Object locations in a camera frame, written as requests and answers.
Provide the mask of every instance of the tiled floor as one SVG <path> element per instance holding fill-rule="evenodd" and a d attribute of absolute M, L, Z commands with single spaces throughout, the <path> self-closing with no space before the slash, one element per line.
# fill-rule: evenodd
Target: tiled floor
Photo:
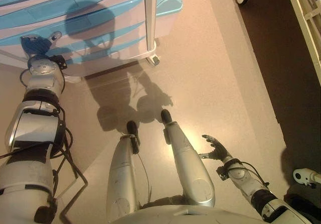
<path fill-rule="evenodd" d="M 232 155 L 256 166 L 276 195 L 285 194 L 280 161 L 285 143 L 234 0 L 183 1 L 171 34 L 158 40 L 159 66 L 140 61 L 67 84 L 61 105 L 74 135 L 72 154 L 89 181 L 68 213 L 72 223 L 106 223 L 109 165 L 130 119 L 139 124 L 140 156 L 152 185 L 151 200 L 182 193 L 172 150 L 159 122 L 163 107 L 198 152 L 211 151 L 201 135 L 212 135 Z M 2 135 L 23 96 L 18 73 L 15 68 L 0 68 L 1 86 L 8 86 L 0 93 L 2 107 L 8 106 Z M 138 199 L 145 203 L 144 171 L 137 156 L 134 161 Z M 204 163 L 215 185 L 216 207 L 259 218 L 230 180 L 220 180 L 216 169 L 221 163 Z M 72 179 L 68 167 L 59 179 L 61 191 Z"/>

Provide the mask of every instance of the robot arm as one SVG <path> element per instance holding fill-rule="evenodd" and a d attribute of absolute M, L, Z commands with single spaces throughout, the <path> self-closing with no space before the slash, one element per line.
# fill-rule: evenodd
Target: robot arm
<path fill-rule="evenodd" d="M 287 203 L 273 195 L 267 188 L 267 183 L 253 178 L 242 162 L 233 158 L 218 140 L 208 135 L 203 135 L 203 137 L 211 143 L 215 150 L 199 156 L 203 159 L 221 160 L 224 166 L 217 170 L 221 179 L 230 178 L 264 221 L 273 224 L 311 224 Z"/>
<path fill-rule="evenodd" d="M 0 166 L 0 223 L 51 223 L 55 216 L 50 158 L 65 137 L 61 67 L 45 55 L 28 61 L 32 77 L 6 133 L 10 157 Z"/>

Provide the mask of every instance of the black cable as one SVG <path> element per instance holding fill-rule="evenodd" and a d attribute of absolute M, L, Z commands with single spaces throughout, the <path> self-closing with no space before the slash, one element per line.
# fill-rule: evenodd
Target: black cable
<path fill-rule="evenodd" d="M 266 183 L 262 180 L 262 178 L 261 177 L 259 177 L 258 176 L 258 174 L 256 174 L 254 171 L 252 171 L 252 170 L 249 170 L 249 169 L 247 169 L 247 168 L 242 168 L 242 167 L 235 167 L 235 168 L 229 168 L 229 171 L 230 170 L 247 170 L 247 171 L 250 171 L 252 174 L 254 174 L 257 178 L 259 178 L 259 180 L 260 180 L 260 182 L 262 183 L 262 185 L 264 185 L 266 188 L 267 188 L 267 185 L 266 185 Z"/>
<path fill-rule="evenodd" d="M 64 79 L 64 85 L 63 85 L 62 90 L 61 90 L 61 93 L 63 93 L 63 91 L 65 90 L 65 86 L 66 86 L 66 79 L 65 79 L 65 76 L 64 76 L 64 73 L 62 72 L 62 70 L 60 68 L 59 68 L 59 70 L 60 70 L 61 75 L 62 75 L 62 77 Z"/>
<path fill-rule="evenodd" d="M 53 144 L 53 142 L 52 142 L 52 141 L 43 141 L 43 142 L 35 143 L 34 145 L 30 145 L 30 146 L 25 147 L 25 148 L 15 149 L 15 150 L 13 150 L 13 151 L 10 152 L 10 153 L 1 155 L 1 156 L 0 156 L 0 159 L 3 159 L 3 158 L 5 158 L 5 157 L 8 157 L 8 156 L 11 156 L 11 155 L 14 155 L 14 154 L 17 154 L 17 153 L 19 153 L 19 152 L 21 152 L 21 151 L 28 150 L 28 149 L 31 149 L 31 148 L 33 148 L 33 147 L 36 147 L 36 146 L 39 146 L 39 145 L 42 145 L 42 144 Z"/>
<path fill-rule="evenodd" d="M 65 139 L 64 139 L 64 145 L 65 145 L 65 148 L 66 148 L 66 149 L 67 149 L 67 148 L 70 149 L 70 147 L 72 146 L 72 143 L 73 143 L 73 141 L 74 141 L 74 138 L 73 138 L 73 135 L 72 135 L 71 131 L 70 131 L 68 128 L 66 128 L 66 132 L 68 132 L 68 134 L 69 134 L 69 136 L 70 136 L 70 143 L 68 143 L 67 137 L 65 137 Z M 60 156 L 62 156 L 62 155 L 63 155 L 63 154 L 61 153 L 61 154 L 59 154 L 59 155 L 57 155 L 57 156 L 52 157 L 52 159 L 53 159 L 53 158 L 60 157 Z M 62 159 L 62 161 L 60 162 L 60 165 L 59 165 L 58 169 L 57 169 L 57 170 L 54 170 L 55 173 L 54 173 L 53 196 L 55 196 L 56 191 L 57 191 L 57 187 L 58 187 L 58 181 L 59 181 L 59 179 L 58 179 L 58 174 L 59 174 L 59 172 L 60 172 L 63 164 L 65 163 L 65 161 L 66 161 L 66 158 L 64 157 L 64 158 Z"/>
<path fill-rule="evenodd" d="M 251 165 L 250 163 L 244 162 L 244 161 L 241 162 L 241 163 L 251 166 L 251 167 L 253 168 L 253 170 L 256 172 L 256 174 L 258 175 L 259 179 L 260 179 L 263 183 L 265 183 L 265 186 L 266 186 L 266 187 L 270 184 L 269 182 L 263 181 L 263 178 L 260 176 L 259 172 L 255 169 L 255 167 L 254 167 L 253 165 Z"/>
<path fill-rule="evenodd" d="M 88 186 L 88 181 L 85 178 L 85 176 L 81 173 L 81 171 L 78 169 L 78 167 L 75 165 L 75 163 L 70 160 L 68 154 L 60 147 L 60 151 L 61 153 L 65 156 L 66 160 L 69 162 L 69 164 L 71 165 L 72 169 L 74 169 L 80 176 L 80 178 L 83 180 L 84 185 L 80 188 L 80 190 L 76 193 L 76 195 L 74 195 L 74 197 L 70 200 L 70 202 L 65 206 L 65 208 L 61 211 L 60 213 L 60 220 L 64 223 L 64 224 L 71 224 L 71 222 L 68 220 L 68 218 L 66 217 L 67 212 L 69 211 L 69 209 L 71 208 L 71 206 L 75 203 L 75 201 L 78 199 L 78 197 L 80 196 L 80 194 L 83 192 L 83 190 Z"/>
<path fill-rule="evenodd" d="M 24 73 L 25 72 L 27 72 L 29 69 L 27 68 L 27 69 L 25 69 L 25 70 L 23 70 L 21 73 L 20 73 L 20 77 L 19 77 L 19 79 L 20 79 L 20 82 L 22 83 L 22 85 L 23 86 L 25 86 L 25 87 L 27 87 L 27 85 L 24 83 L 24 81 L 22 80 L 22 76 L 24 75 Z"/>
<path fill-rule="evenodd" d="M 71 131 L 67 127 L 66 127 L 66 131 L 68 132 L 69 137 L 70 137 L 70 144 L 69 144 L 69 149 L 70 149 L 72 146 L 72 143 L 74 142 L 74 137 L 72 136 Z"/>
<path fill-rule="evenodd" d="M 57 191 L 57 187 L 58 187 L 59 178 L 58 178 L 58 173 L 57 173 L 56 170 L 52 170 L 52 173 L 54 175 L 53 197 L 55 197 L 55 194 L 56 194 L 56 191 Z"/>
<path fill-rule="evenodd" d="M 60 105 L 59 105 L 59 109 L 62 112 L 62 120 L 65 122 L 66 121 L 66 112 Z"/>
<path fill-rule="evenodd" d="M 65 149 L 66 149 L 66 153 L 67 153 L 69 159 L 70 159 L 71 161 L 73 161 L 66 135 L 65 135 Z M 77 179 L 77 178 L 78 178 L 77 171 L 76 171 L 75 169 L 72 169 L 72 171 L 74 172 L 75 178 Z"/>

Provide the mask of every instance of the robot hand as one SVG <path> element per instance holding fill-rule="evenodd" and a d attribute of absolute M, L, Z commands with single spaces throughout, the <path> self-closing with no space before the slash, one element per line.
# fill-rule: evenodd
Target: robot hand
<path fill-rule="evenodd" d="M 202 159 L 223 161 L 227 156 L 231 156 L 230 153 L 225 149 L 225 147 L 214 137 L 209 135 L 202 135 L 202 137 L 205 138 L 207 142 L 210 142 L 211 146 L 215 148 L 215 150 L 210 153 L 199 154 Z"/>

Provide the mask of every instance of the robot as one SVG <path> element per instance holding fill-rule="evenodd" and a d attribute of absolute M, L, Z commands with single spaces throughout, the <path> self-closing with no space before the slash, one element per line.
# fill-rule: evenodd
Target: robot
<path fill-rule="evenodd" d="M 88 185 L 87 180 L 73 163 L 66 133 L 65 112 L 59 97 L 65 86 L 62 69 L 66 68 L 61 56 L 46 56 L 53 41 L 27 36 L 22 45 L 29 55 L 28 70 L 31 79 L 6 134 L 8 153 L 0 158 L 8 160 L 0 166 L 0 223 L 51 223 L 57 212 L 54 198 L 57 171 L 50 159 L 64 156 L 75 176 L 83 179 L 84 186 L 60 213 L 63 223 L 71 223 L 66 213 Z M 166 143 L 172 146 L 177 173 L 183 194 L 147 203 L 141 206 L 136 198 L 135 174 L 132 157 L 140 149 L 138 129 L 133 121 L 127 123 L 128 135 L 120 138 L 109 172 L 107 189 L 107 216 L 109 223 L 249 223 L 263 221 L 213 208 L 214 184 L 202 159 L 220 160 L 223 166 L 217 172 L 222 180 L 231 179 L 246 200 L 265 222 L 280 224 L 310 224 L 283 200 L 268 189 L 258 175 L 253 178 L 244 162 L 234 158 L 215 138 L 203 135 L 214 150 L 198 154 L 170 113 L 161 112 Z"/>

